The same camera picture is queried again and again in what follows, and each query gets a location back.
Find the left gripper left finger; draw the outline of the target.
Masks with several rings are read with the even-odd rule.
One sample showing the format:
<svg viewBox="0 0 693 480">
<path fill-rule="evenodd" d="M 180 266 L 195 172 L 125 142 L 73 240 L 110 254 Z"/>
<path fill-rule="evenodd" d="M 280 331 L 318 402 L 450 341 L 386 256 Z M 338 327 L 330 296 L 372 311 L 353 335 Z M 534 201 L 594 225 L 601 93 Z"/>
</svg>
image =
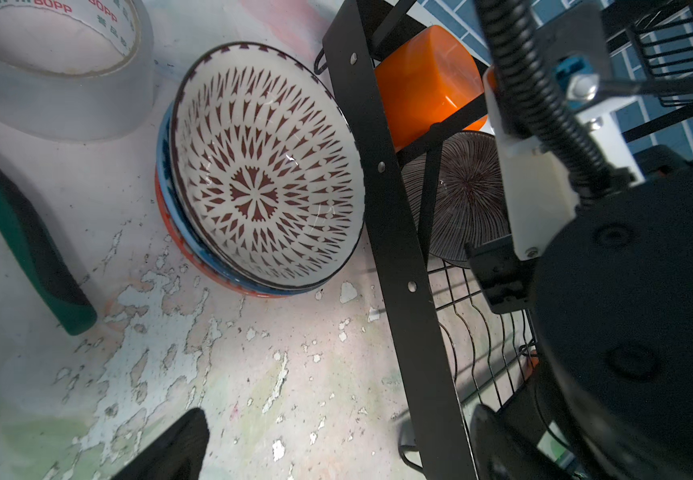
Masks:
<svg viewBox="0 0 693 480">
<path fill-rule="evenodd" d="M 206 414 L 192 408 L 112 479 L 198 479 L 208 440 Z"/>
</svg>

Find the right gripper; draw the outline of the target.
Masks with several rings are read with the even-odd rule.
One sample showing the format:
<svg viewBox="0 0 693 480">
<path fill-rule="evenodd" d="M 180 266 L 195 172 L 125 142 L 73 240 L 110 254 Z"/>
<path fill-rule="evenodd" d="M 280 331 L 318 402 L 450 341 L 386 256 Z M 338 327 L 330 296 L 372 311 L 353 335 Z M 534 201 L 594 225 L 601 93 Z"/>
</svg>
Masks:
<svg viewBox="0 0 693 480">
<path fill-rule="evenodd" d="M 693 166 L 604 199 L 545 253 L 470 251 L 496 314 L 526 312 L 538 416 L 591 479 L 693 479 Z"/>
</svg>

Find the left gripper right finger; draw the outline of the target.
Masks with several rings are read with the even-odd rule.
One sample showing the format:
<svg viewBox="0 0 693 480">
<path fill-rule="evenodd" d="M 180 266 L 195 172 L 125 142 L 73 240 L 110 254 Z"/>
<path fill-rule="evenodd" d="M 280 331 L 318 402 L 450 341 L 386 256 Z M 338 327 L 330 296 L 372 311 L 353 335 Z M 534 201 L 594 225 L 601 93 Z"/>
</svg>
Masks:
<svg viewBox="0 0 693 480">
<path fill-rule="evenodd" d="M 567 472 L 506 424 L 489 406 L 476 406 L 470 434 L 481 479 L 569 478 Z"/>
</svg>

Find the orange plastic bowl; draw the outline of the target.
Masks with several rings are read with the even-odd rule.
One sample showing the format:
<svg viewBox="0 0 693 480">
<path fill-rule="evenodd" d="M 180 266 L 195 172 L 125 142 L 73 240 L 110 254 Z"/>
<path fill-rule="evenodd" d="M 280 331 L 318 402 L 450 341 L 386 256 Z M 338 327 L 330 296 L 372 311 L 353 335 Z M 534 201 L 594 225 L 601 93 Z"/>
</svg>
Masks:
<svg viewBox="0 0 693 480">
<path fill-rule="evenodd" d="M 375 75 L 397 151 L 484 94 L 474 57 L 438 25 L 402 45 Z"/>
</svg>

